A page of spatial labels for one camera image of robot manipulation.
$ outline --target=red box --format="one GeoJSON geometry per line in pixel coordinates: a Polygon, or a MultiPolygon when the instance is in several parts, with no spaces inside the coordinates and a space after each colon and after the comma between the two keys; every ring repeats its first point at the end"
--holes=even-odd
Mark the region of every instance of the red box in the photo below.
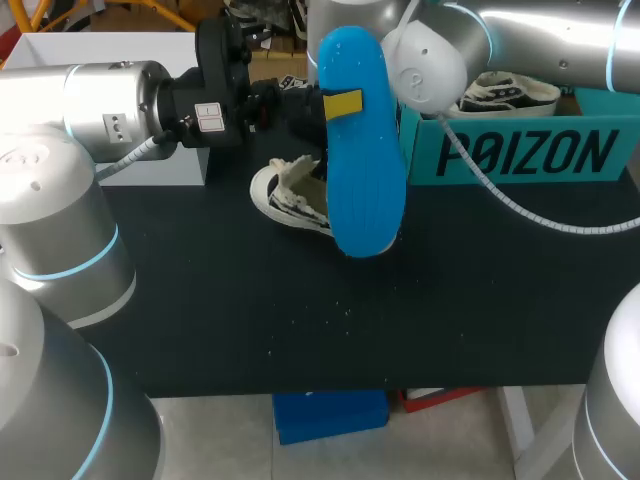
{"type": "Polygon", "coordinates": [[[20,40],[20,30],[17,26],[10,28],[6,32],[0,34],[0,63],[9,58],[9,54],[20,40]]]}
{"type": "Polygon", "coordinates": [[[466,397],[472,393],[485,390],[484,387],[472,387],[472,388],[456,388],[453,390],[443,389],[442,393],[436,392],[425,397],[416,398],[415,400],[408,400],[406,398],[405,390],[398,390],[398,398],[402,402],[404,409],[407,413],[417,412],[418,410],[424,410],[425,408],[434,407],[441,403],[450,402],[456,398],[466,397]]]}

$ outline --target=white table leg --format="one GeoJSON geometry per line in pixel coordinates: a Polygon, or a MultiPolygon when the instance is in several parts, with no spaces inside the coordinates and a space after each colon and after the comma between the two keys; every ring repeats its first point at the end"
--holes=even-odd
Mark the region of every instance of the white table leg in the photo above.
{"type": "Polygon", "coordinates": [[[511,443],[514,462],[520,458],[529,445],[533,443],[535,434],[529,409],[524,398],[522,387],[502,387],[498,389],[498,400],[504,416],[504,422],[511,443]]]}
{"type": "Polygon", "coordinates": [[[562,398],[535,437],[522,388],[500,392],[500,403],[514,453],[516,480],[542,480],[571,445],[573,424],[580,405],[583,385],[576,385],[562,398]]]}

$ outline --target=blue box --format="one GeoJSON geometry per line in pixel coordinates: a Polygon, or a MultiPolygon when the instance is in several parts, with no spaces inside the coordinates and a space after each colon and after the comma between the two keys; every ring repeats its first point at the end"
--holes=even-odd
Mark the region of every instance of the blue box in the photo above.
{"type": "Polygon", "coordinates": [[[383,391],[276,394],[273,411],[281,445],[383,427],[389,419],[383,391]]]}
{"type": "MultiPolygon", "coordinates": [[[[640,96],[576,89],[582,116],[456,119],[451,128],[494,183],[616,181],[640,140],[640,96]]],[[[403,107],[413,185],[479,183],[436,120],[403,107]]]]}

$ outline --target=blue shoe insole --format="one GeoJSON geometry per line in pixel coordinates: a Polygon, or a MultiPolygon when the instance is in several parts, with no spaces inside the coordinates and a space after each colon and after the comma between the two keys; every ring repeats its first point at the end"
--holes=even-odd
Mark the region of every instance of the blue shoe insole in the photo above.
{"type": "Polygon", "coordinates": [[[320,45],[318,79],[323,90],[362,90],[361,112],[327,122],[327,201],[338,247],[352,257],[377,255],[394,241],[407,194],[380,44],[360,27],[334,30],[320,45]]]}

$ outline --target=teal shoe box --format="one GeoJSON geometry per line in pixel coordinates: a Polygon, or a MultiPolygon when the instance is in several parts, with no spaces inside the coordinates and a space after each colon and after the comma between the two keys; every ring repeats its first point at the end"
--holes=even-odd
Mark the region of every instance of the teal shoe box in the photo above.
{"type": "MultiPolygon", "coordinates": [[[[448,120],[497,184],[612,182],[640,140],[640,96],[576,89],[582,115],[448,120]]],[[[400,146],[412,185],[479,183],[437,120],[402,107],[400,146]]]]}

